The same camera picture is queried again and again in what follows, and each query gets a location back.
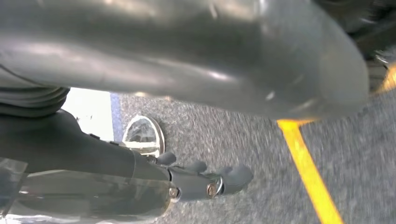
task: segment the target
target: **bolt head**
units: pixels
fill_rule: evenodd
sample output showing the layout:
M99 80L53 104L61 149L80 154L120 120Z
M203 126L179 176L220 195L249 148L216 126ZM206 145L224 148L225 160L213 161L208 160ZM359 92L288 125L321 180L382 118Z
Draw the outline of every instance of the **bolt head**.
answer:
M216 192L217 192L216 184L214 184L214 183L208 184L208 187L206 190L207 190L207 194L210 198L214 198L216 196Z
M177 195L179 194L179 190L176 188L169 188L169 196L171 198L177 198Z

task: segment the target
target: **yellow line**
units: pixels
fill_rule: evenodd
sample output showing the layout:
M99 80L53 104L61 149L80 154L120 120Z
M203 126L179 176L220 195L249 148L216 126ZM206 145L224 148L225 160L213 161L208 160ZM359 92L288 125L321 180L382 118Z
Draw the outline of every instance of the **yellow line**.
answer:
M396 65L389 68L388 75L377 93L390 91L396 87Z
M299 123L278 121L305 189L322 224L343 224L299 130Z

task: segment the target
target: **blue trim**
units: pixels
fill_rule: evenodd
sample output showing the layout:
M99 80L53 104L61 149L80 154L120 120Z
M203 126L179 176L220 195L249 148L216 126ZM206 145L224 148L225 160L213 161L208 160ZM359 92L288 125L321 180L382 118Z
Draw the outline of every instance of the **blue trim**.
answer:
M117 93L110 93L113 133L115 141L122 141L124 130L122 128L120 96Z

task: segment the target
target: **gray carpet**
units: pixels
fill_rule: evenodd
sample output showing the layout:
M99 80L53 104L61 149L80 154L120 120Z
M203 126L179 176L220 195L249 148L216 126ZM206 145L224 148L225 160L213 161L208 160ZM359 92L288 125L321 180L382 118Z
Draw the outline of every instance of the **gray carpet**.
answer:
M396 223L396 92L360 113L302 127L328 189L348 224ZM125 128L137 115L159 121L179 164L210 170L243 163L255 179L237 195L178 203L158 224L318 224L276 122L164 99L120 96Z

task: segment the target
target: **plastic cover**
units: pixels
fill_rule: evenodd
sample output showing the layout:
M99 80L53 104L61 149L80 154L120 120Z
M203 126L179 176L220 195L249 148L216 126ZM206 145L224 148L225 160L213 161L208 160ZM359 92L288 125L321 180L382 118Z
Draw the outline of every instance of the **plastic cover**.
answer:
M2 179L2 186L6 182L5 186L16 188L21 173L8 173L7 177L12 174L14 178ZM167 181L67 170L33 173L23 180L4 221L7 224L150 223L167 210L169 188Z

